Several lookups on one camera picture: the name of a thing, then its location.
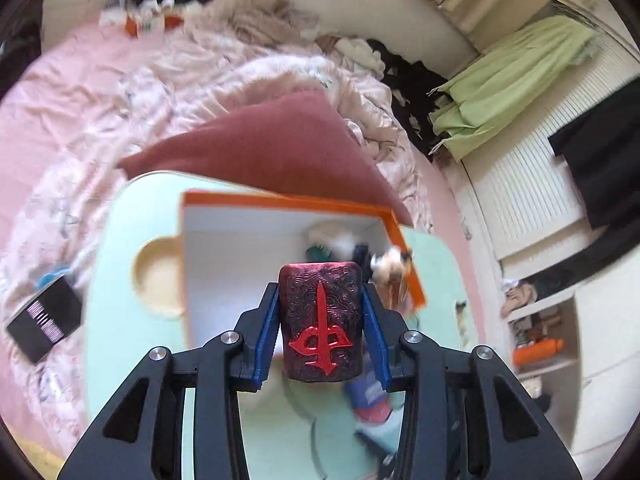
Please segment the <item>blue object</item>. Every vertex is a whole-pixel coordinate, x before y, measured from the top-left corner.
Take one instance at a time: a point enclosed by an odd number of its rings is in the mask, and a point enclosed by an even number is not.
[[[365,410],[376,405],[388,397],[388,393],[382,389],[376,379],[373,364],[368,352],[364,354],[362,373],[350,381],[346,381],[343,390],[351,401],[354,410]]]
[[[310,264],[317,264],[320,262],[332,262],[331,253],[327,253],[322,247],[312,245],[306,252],[306,261]]]
[[[386,390],[391,381],[388,350],[380,331],[378,318],[373,312],[373,306],[365,288],[362,289],[362,309],[364,312],[364,337],[369,348],[373,370],[383,390]]]
[[[280,320],[278,319],[278,288],[276,288],[271,298],[269,312],[264,320],[262,331],[255,347],[255,363],[256,367],[252,377],[255,386],[260,389],[262,383],[267,380],[269,375],[269,367],[273,350],[276,346],[278,338],[278,330],[280,329]]]
[[[69,272],[71,272],[71,269],[66,269],[66,268],[56,270],[55,272],[48,272],[35,283],[36,291],[42,290],[47,285],[49,285],[49,283],[55,282],[60,276],[63,276],[64,274],[68,274]]]

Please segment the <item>green curtain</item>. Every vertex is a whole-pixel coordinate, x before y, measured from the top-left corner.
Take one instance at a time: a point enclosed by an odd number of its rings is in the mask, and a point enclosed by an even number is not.
[[[465,71],[436,90],[453,102],[430,114],[433,132],[456,160],[498,134],[574,64],[596,35],[565,16],[532,23],[507,36]]]

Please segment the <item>black clothing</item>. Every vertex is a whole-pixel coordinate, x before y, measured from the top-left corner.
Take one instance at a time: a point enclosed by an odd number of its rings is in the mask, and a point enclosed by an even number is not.
[[[393,95],[391,110],[394,117],[406,131],[411,143],[431,160],[433,156],[429,152],[441,139],[433,133],[429,120],[429,113],[436,109],[434,102],[438,95],[429,93],[447,80],[428,70],[421,61],[409,63],[402,56],[392,54],[378,40],[367,40],[367,43],[380,53],[385,63],[382,83],[402,95],[402,100]]]
[[[575,285],[640,243],[640,79],[614,92],[549,138],[580,191],[591,227],[607,226],[589,247],[523,281],[538,299]]]

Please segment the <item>orange item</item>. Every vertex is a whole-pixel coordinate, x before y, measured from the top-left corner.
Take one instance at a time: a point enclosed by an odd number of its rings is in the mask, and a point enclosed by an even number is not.
[[[561,351],[562,348],[564,348],[564,339],[552,338],[523,348],[516,348],[513,351],[513,364],[523,366],[535,361],[542,361],[542,359],[549,359]]]
[[[184,23],[184,20],[180,16],[174,16],[173,14],[166,14],[164,16],[164,30],[171,30],[172,28],[180,27]],[[127,22],[124,25],[124,30],[132,38],[138,37],[138,23],[130,15],[127,15]]]

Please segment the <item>white duvet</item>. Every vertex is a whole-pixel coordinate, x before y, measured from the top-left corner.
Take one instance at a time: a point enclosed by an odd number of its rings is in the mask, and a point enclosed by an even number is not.
[[[303,41],[277,48],[243,43],[234,23],[251,13],[260,16],[252,5],[251,0],[214,0],[187,15],[182,30],[167,34],[162,48],[121,79],[108,111],[63,149],[19,213],[0,261],[5,321],[32,293],[33,277],[43,270],[69,266],[78,290],[85,289],[110,202],[126,184],[124,173],[115,169],[120,158],[239,106],[301,89],[324,91],[398,192],[415,226],[429,229],[426,188],[408,137],[391,113],[389,88],[337,67],[318,47],[301,46]],[[6,334],[4,345],[31,412],[69,453],[86,423],[82,329],[36,366]]]

